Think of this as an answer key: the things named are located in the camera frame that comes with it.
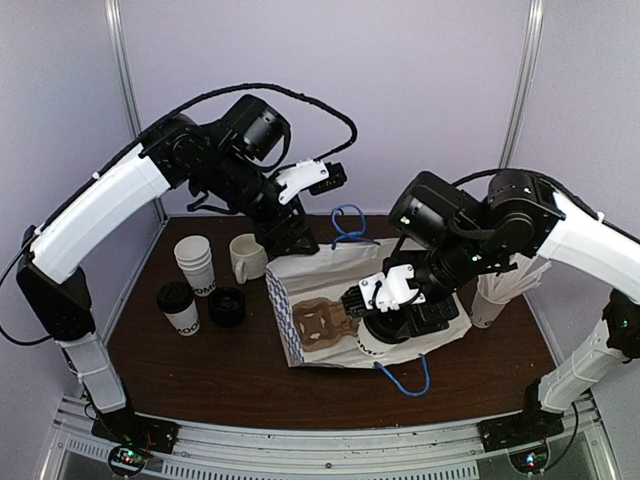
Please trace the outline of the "checkered paper takeout bag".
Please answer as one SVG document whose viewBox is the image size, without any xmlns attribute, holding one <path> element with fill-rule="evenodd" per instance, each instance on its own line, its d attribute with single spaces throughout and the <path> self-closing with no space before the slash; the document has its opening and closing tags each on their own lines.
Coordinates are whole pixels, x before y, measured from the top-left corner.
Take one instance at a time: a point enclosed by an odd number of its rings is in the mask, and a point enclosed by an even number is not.
<svg viewBox="0 0 640 480">
<path fill-rule="evenodd" d="M 311 256 L 281 257 L 266 267 L 266 283 L 287 363 L 377 369 L 424 362 L 429 352 L 462 338 L 471 322 L 451 295 L 426 303 L 391 287 L 410 277 L 409 268 L 385 273 L 398 258 L 392 238 L 375 240 L 365 226 L 346 231 L 333 209 L 336 236 Z"/>
</svg>

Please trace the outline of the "black plastic cup lid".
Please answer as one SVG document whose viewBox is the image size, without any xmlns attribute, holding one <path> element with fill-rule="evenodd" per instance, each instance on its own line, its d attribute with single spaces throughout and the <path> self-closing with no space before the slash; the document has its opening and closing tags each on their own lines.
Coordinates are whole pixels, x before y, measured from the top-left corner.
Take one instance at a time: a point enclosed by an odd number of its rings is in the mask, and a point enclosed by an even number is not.
<svg viewBox="0 0 640 480">
<path fill-rule="evenodd" d="M 385 344 L 400 344 L 410 338 L 403 315 L 379 314 L 365 317 L 364 325 L 368 332 L 378 341 Z"/>
</svg>

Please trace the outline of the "white paper coffee cup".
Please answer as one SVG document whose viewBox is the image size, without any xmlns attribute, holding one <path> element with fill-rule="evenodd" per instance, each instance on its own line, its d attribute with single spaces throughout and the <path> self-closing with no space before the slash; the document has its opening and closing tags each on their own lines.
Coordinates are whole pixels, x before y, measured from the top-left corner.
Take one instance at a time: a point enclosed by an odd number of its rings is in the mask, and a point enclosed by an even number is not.
<svg viewBox="0 0 640 480">
<path fill-rule="evenodd" d="M 359 350 L 371 358 L 381 358 L 389 347 L 388 344 L 380 342 L 375 337 L 370 336 L 368 331 L 361 332 L 357 335 L 357 344 Z"/>
</svg>

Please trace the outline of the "brown cardboard cup carrier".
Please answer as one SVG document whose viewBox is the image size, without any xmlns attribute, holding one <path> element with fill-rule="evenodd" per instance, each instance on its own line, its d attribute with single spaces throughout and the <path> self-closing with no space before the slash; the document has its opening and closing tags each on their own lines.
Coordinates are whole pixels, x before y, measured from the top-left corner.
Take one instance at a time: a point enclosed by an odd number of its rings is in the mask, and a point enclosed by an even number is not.
<svg viewBox="0 0 640 480">
<path fill-rule="evenodd" d="M 361 320 L 350 316 L 341 301 L 324 297 L 293 306 L 293 323 L 305 352 L 330 348 L 343 337 L 355 337 Z"/>
</svg>

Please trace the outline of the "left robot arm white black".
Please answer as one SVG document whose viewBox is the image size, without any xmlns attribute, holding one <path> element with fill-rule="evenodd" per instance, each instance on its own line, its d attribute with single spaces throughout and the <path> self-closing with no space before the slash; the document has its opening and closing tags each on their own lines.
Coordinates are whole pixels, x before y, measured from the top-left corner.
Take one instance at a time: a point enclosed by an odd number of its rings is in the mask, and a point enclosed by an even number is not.
<svg viewBox="0 0 640 480">
<path fill-rule="evenodd" d="M 28 228 L 9 264 L 47 337 L 71 360 L 98 419 L 123 444 L 137 442 L 144 424 L 97 334 L 82 260 L 139 209 L 181 185 L 194 198 L 190 211 L 206 209 L 215 196 L 220 213 L 248 217 L 269 257 L 314 254 L 319 246 L 299 195 L 346 183 L 329 153 L 265 164 L 275 146 L 289 149 L 291 127 L 256 89 L 237 85 L 239 99 L 209 123 L 191 120 L 183 107 L 155 121 L 42 225 Z"/>
</svg>

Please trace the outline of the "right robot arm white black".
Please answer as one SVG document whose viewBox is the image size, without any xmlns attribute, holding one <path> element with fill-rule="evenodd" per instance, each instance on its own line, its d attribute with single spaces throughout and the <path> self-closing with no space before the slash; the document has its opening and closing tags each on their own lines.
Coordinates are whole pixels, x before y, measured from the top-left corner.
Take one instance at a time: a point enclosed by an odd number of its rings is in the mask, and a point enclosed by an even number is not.
<svg viewBox="0 0 640 480">
<path fill-rule="evenodd" d="M 510 269 L 516 254 L 569 265 L 611 286 L 594 331 L 533 384 L 534 397 L 514 417 L 513 433 L 530 442 L 612 368 L 638 358 L 639 242 L 543 174 L 501 169 L 487 175 L 483 200 L 428 171 L 406 187 L 389 221 L 426 252 L 418 261 L 389 260 L 387 304 L 441 301 L 475 276 Z"/>
</svg>

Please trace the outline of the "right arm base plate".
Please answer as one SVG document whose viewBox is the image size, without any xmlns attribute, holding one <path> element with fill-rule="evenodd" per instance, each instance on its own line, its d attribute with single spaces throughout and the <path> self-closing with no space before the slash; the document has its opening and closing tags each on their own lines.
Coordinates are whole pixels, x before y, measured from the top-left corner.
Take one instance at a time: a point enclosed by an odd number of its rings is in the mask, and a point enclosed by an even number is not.
<svg viewBox="0 0 640 480">
<path fill-rule="evenodd" d="M 483 420 L 478 428 L 485 452 L 542 441 L 564 432 L 561 415 L 526 415 L 524 412 Z"/>
</svg>

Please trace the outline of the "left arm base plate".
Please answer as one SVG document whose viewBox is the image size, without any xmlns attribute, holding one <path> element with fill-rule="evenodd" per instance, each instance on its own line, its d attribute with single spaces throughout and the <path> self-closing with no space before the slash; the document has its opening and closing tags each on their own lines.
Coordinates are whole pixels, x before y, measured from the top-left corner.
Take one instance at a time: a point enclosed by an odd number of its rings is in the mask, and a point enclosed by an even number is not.
<svg viewBox="0 0 640 480">
<path fill-rule="evenodd" d="M 171 454 L 179 425 L 168 420 L 134 415 L 124 419 L 101 417 L 95 420 L 91 434 L 125 446 L 152 453 Z"/>
</svg>

